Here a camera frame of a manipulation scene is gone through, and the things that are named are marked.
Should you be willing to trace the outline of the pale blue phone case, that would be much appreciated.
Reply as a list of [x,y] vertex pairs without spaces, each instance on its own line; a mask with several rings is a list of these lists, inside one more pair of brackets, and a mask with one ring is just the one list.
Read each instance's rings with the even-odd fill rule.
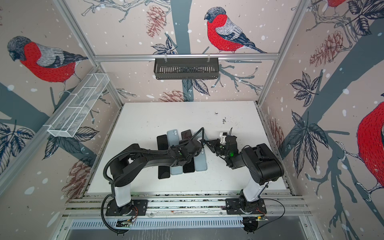
[[168,138],[169,147],[177,146],[180,141],[178,130],[167,131],[167,138]]
[[[201,141],[201,140],[203,139],[203,132],[202,132],[202,131],[199,132],[199,133],[196,135],[195,139],[198,140],[198,141]],[[206,133],[204,133],[204,140],[205,140],[205,141],[208,140]]]
[[202,172],[202,171],[206,171],[208,169],[206,154],[205,154],[204,150],[201,150],[199,155],[194,157],[194,162],[195,162],[195,171],[196,172]]

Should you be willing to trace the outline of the pale green phone case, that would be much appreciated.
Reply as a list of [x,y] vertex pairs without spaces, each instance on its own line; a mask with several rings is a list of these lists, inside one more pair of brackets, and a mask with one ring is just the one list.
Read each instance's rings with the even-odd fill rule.
[[171,175],[181,175],[183,173],[183,166],[171,167]]

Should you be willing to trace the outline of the phone with black screen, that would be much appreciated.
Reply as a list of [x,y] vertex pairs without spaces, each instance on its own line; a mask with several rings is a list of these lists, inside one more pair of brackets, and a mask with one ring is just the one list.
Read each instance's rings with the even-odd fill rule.
[[171,168],[166,166],[158,166],[158,179],[168,179],[171,176]]

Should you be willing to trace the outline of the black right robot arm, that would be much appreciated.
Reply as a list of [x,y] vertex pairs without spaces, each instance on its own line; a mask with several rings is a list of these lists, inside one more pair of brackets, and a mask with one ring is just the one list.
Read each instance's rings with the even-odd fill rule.
[[247,168],[251,178],[239,196],[240,208],[246,212],[261,209],[264,202],[262,192],[270,182],[276,182],[284,175],[284,168],[266,144],[238,149],[237,137],[223,133],[219,139],[204,141],[212,153],[226,162],[232,170]]

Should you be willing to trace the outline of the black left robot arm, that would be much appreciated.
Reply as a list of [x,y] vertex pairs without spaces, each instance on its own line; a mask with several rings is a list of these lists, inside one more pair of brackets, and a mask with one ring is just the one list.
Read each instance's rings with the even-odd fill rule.
[[205,129],[200,128],[185,142],[169,146],[165,150],[143,149],[139,144],[132,144],[111,158],[103,169],[103,177],[109,182],[111,193],[102,201],[101,218],[104,225],[117,235],[124,235],[129,230],[119,230],[107,223],[104,207],[108,198],[107,212],[122,216],[134,211],[129,220],[132,223],[139,216],[139,209],[132,201],[131,182],[144,168],[182,167],[198,156],[206,144]]

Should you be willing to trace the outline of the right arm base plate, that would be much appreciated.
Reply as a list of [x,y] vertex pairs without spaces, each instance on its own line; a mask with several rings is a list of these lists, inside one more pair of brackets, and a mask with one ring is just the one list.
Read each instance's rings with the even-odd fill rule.
[[223,210],[225,210],[228,215],[267,214],[266,205],[263,199],[248,202],[244,197],[239,197],[238,199],[226,199],[225,202]]

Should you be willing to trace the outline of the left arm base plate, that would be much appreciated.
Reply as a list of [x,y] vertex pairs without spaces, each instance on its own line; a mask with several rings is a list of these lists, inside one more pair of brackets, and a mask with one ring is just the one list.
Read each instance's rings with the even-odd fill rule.
[[148,202],[148,200],[131,200],[127,205],[118,207],[116,200],[112,199],[107,205],[106,216],[145,216]]

